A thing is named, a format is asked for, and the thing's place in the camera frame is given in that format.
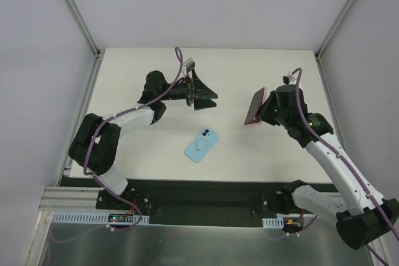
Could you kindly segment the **black smartphone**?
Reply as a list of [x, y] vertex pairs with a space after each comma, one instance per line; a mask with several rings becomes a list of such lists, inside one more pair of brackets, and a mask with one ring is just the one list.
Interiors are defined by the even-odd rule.
[[260, 109], [264, 103], [266, 88], [259, 89], [252, 97], [247, 115], [244, 120], [244, 126], [257, 125], [261, 122]]

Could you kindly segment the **pink phone case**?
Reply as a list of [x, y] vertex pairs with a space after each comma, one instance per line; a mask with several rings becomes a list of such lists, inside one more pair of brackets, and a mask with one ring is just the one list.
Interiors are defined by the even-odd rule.
[[268, 109], [268, 101], [267, 88], [259, 89], [252, 97], [244, 126], [258, 125], [262, 122], [261, 115]]

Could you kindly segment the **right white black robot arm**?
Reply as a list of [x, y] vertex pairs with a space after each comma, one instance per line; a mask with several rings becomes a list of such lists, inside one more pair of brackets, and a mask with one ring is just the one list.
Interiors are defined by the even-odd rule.
[[282, 191], [283, 210], [305, 209], [317, 214], [335, 226], [340, 238], [355, 250], [395, 230], [398, 200], [387, 199], [365, 179], [326, 118], [308, 112], [301, 89], [289, 84], [271, 91], [257, 115], [272, 126], [283, 126], [319, 163], [342, 197], [336, 201], [297, 180]]

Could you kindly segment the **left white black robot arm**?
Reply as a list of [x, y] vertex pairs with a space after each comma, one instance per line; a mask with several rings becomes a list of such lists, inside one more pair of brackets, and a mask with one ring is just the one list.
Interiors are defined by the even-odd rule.
[[82, 120], [68, 150], [68, 156], [97, 180], [110, 195], [117, 209], [135, 206], [132, 186], [115, 166], [121, 137], [157, 123], [166, 111], [168, 100], [184, 100], [195, 110], [214, 108], [218, 94], [207, 87], [195, 70], [184, 79], [168, 83], [162, 72], [146, 76], [142, 95], [135, 107], [109, 117], [89, 113]]

